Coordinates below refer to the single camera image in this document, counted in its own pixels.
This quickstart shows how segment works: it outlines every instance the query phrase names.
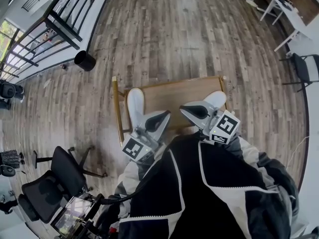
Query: white sneaker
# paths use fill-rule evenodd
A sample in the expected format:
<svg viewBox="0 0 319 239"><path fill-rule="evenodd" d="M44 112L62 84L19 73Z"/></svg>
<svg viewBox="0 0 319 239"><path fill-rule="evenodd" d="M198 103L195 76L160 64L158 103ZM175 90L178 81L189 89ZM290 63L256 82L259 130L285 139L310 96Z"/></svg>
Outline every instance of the white sneaker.
<svg viewBox="0 0 319 239"><path fill-rule="evenodd" d="M254 2L254 0L246 0L246 3L248 3L252 7L256 7L256 8L258 7L258 5Z"/></svg>
<svg viewBox="0 0 319 239"><path fill-rule="evenodd" d="M210 103L214 107L222 108L223 105L226 103L227 97L226 94L222 91L215 91L209 94L204 101Z"/></svg>
<svg viewBox="0 0 319 239"><path fill-rule="evenodd" d="M128 110L132 127L137 127L144 115L144 94L142 90L133 88L128 94Z"/></svg>

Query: black trash can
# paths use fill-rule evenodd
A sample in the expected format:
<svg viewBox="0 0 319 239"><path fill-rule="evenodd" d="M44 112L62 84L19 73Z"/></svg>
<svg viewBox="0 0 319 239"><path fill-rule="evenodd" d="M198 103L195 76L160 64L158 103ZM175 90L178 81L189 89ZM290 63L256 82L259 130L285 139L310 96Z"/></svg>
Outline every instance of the black trash can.
<svg viewBox="0 0 319 239"><path fill-rule="evenodd" d="M78 54L76 54L74 63L81 67L84 71L89 72L94 68L96 60L85 50L81 50Z"/></svg>

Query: wooden floor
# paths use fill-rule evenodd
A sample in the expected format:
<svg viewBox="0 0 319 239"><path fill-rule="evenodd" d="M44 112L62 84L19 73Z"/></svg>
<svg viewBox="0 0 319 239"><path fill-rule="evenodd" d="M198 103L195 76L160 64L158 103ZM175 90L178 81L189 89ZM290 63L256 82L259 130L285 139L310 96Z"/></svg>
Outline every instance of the wooden floor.
<svg viewBox="0 0 319 239"><path fill-rule="evenodd" d="M87 177L88 184L93 194L113 192L127 160L117 135L112 76L118 77L120 89L226 76L242 136L286 165L306 136L304 98L297 86L281 85L291 81L288 64L279 62L286 51L273 50L284 35L278 24L271 26L270 16L263 22L260 17L244 0L108 0L90 48L95 69L49 69L22 82L23 104L0 111L5 150L22 151L27 158L27 175L11 178L16 194L49 168L49 163L32 167L33 150L46 157L58 145L75 146L81 153L90 144L96 150L87 169L109 177ZM297 184L304 155L302 144L288 168ZM55 234L49 225L27 223L43 239Z"/></svg>

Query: table leg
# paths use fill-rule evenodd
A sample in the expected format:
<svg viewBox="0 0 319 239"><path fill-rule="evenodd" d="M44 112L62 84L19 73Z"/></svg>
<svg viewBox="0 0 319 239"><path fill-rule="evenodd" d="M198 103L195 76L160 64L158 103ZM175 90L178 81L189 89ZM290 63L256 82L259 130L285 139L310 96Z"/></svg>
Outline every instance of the table leg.
<svg viewBox="0 0 319 239"><path fill-rule="evenodd" d="M283 41L274 51L276 52L279 50L286 42L288 42L290 39L292 40L294 36L298 33L298 30L295 30L291 35L288 36L288 38Z"/></svg>
<svg viewBox="0 0 319 239"><path fill-rule="evenodd" d="M274 20L272 25L275 25L275 23L277 22L277 20L281 17L281 15L283 15L283 11L281 11L281 13L278 15L278 17Z"/></svg>
<svg viewBox="0 0 319 239"><path fill-rule="evenodd" d="M265 10L265 13L262 15L260 21L262 21L264 19L264 17L266 16L266 14L268 14L273 7L275 6L276 1L275 0L271 0L270 4L268 5L267 9Z"/></svg>

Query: wooden chair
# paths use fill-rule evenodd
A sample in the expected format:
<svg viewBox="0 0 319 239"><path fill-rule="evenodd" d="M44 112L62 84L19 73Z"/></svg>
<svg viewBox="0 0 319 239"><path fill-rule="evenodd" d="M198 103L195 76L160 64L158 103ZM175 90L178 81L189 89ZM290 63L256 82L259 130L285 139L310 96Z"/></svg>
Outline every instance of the wooden chair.
<svg viewBox="0 0 319 239"><path fill-rule="evenodd" d="M118 81L115 76L112 78L112 87L120 145L122 145L124 142L124 133L132 132L133 130L127 106L127 97L130 89L120 92L118 90ZM203 100L214 91L225 90L223 78L220 76L189 79L178 82L166 82L139 88L143 91L145 98L145 114L163 110L169 110L171 112L168 130L192 126L179 111L181 105L191 101ZM129 125L128 129L123 129L120 102L124 102L125 113L127 114ZM222 108L222 110L225 109L227 109L227 104Z"/></svg>

